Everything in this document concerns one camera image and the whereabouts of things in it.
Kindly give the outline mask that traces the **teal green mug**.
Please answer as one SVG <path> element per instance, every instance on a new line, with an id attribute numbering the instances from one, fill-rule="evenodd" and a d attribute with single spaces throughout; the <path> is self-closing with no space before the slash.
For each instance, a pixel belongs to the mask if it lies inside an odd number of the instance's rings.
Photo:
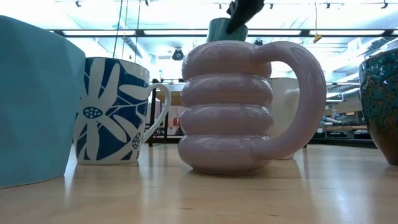
<path id="1" fill-rule="evenodd" d="M 230 20 L 231 19 L 224 17 L 211 20 L 206 41 L 237 40 L 244 42 L 248 35 L 248 28 L 245 25 L 241 25 L 233 33 L 227 34 L 226 30 Z"/>

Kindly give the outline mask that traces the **wooden shelf black frame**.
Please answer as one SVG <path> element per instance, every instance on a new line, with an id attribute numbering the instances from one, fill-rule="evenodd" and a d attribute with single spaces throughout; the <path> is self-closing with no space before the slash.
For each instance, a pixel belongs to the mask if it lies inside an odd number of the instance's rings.
<path id="1" fill-rule="evenodd" d="M 180 127 L 180 115 L 183 111 L 183 106 L 180 101 L 180 91 L 184 86 L 185 82 L 183 79 L 153 79 L 153 83 L 162 83 L 167 85 L 172 94 L 172 105 L 169 113 L 166 115 L 163 121 L 160 122 L 160 126 L 155 130 L 153 135 L 147 140 L 150 145 L 155 143 L 166 143 L 173 144 L 178 143 L 183 136 L 183 131 Z M 154 121 L 160 116 L 160 112 L 164 107 L 165 95 L 160 90 L 154 90 L 154 96 L 149 97 L 149 105 L 146 116 L 146 129 L 154 124 Z"/>

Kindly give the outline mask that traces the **speckled teal brown mug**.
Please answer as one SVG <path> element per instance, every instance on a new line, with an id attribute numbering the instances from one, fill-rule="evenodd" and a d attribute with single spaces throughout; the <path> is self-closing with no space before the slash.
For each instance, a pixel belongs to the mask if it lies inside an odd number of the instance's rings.
<path id="1" fill-rule="evenodd" d="M 368 132 L 388 164 L 398 167 L 398 48 L 362 62 L 359 84 Z"/>

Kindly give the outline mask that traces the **light green mug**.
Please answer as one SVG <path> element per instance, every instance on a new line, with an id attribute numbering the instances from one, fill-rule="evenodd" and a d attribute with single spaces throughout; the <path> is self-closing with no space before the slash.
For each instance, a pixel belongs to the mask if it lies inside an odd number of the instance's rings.
<path id="1" fill-rule="evenodd" d="M 299 103 L 299 83 L 294 78 L 271 78 L 273 100 L 271 113 L 274 125 L 270 138 L 279 137 L 291 124 Z"/>

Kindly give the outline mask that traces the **black overhead frame bar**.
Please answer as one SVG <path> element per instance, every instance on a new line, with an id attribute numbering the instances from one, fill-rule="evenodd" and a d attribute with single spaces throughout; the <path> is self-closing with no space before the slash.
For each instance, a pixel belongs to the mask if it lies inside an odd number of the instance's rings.
<path id="1" fill-rule="evenodd" d="M 206 37 L 207 29 L 52 29 L 63 37 Z M 398 29 L 250 29 L 249 37 L 398 37 Z"/>

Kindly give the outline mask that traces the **blue white floral mug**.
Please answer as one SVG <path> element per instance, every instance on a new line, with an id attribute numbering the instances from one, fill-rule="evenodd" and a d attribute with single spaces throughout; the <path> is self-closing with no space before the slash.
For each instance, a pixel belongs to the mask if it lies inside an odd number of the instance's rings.
<path id="1" fill-rule="evenodd" d="M 79 164 L 115 165 L 138 160 L 141 146 L 160 126 L 171 105 L 168 87 L 151 84 L 149 78 L 148 69 L 133 62 L 86 59 L 73 137 Z M 164 107 L 146 129 L 149 97 L 158 88 L 165 95 Z"/>

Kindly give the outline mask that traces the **wooden background workbench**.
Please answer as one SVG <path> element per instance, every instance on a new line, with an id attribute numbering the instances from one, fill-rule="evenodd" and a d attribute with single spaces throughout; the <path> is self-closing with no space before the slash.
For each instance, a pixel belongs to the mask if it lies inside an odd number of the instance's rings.
<path id="1" fill-rule="evenodd" d="M 369 139 L 368 129 L 364 125 L 359 126 L 329 126 L 323 128 L 326 138 L 335 139 Z"/>

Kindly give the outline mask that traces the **pink ribbed mug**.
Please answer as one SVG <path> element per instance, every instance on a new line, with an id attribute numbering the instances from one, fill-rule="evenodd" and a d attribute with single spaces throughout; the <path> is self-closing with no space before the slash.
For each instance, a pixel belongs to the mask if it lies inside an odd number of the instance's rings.
<path id="1" fill-rule="evenodd" d="M 299 102 L 290 126 L 270 138 L 274 124 L 268 80 L 272 62 L 286 63 L 298 80 Z M 208 42 L 183 60 L 184 110 L 178 144 L 182 161 L 207 174 L 252 174 L 295 153 L 322 119 L 326 81 L 315 56 L 286 41 L 257 46 L 237 40 Z"/>

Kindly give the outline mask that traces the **light blue faceted mug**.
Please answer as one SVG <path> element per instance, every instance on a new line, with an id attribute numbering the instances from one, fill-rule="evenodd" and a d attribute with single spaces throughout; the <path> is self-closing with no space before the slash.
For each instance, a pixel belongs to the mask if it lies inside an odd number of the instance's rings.
<path id="1" fill-rule="evenodd" d="M 84 69 L 66 38 L 0 16 L 0 189 L 65 173 Z"/>

